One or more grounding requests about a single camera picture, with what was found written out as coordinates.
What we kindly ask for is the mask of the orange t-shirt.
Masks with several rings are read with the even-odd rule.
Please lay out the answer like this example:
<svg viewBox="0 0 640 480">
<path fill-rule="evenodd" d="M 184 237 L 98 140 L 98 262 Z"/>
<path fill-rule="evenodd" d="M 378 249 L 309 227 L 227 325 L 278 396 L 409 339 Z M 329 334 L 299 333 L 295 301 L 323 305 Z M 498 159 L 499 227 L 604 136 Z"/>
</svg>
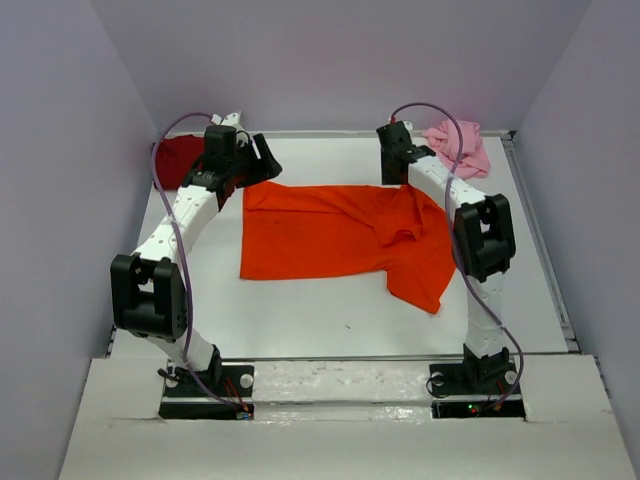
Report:
<svg viewBox="0 0 640 480">
<path fill-rule="evenodd" d="M 243 194 L 245 280 L 383 271 L 392 295 L 436 314 L 455 271 L 451 248 L 444 210 L 409 185 L 265 182 Z"/>
</svg>

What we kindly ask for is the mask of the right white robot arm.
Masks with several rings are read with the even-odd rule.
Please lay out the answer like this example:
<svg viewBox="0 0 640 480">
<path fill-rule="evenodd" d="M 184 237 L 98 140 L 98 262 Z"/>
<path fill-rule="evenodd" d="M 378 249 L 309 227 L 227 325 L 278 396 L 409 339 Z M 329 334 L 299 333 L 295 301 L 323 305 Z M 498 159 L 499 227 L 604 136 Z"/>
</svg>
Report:
<svg viewBox="0 0 640 480">
<path fill-rule="evenodd" d="M 405 124 L 376 130 L 382 181 L 408 184 L 446 213 L 453 255 L 467 288 L 467 333 L 463 359 L 430 366 L 427 387 L 436 399 L 488 396 L 517 390 L 513 336 L 500 319 L 505 273 L 516 253 L 511 208 L 502 194 L 488 195 L 451 172 L 427 146 L 418 146 Z"/>
</svg>

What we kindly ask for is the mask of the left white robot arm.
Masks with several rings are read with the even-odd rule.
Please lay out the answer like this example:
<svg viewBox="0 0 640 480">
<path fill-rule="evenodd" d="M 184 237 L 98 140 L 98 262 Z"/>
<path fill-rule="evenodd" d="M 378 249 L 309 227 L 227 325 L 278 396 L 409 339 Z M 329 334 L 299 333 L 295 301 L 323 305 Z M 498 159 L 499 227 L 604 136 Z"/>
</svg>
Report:
<svg viewBox="0 0 640 480">
<path fill-rule="evenodd" d="M 219 349 L 194 326 L 187 256 L 204 227 L 232 194 L 282 171 L 264 135 L 231 125 L 204 133 L 203 151 L 177 189 L 165 200 L 165 215 L 133 253 L 117 255 L 110 266 L 115 326 L 160 348 L 187 371 L 195 392 L 209 395 L 221 383 Z"/>
</svg>

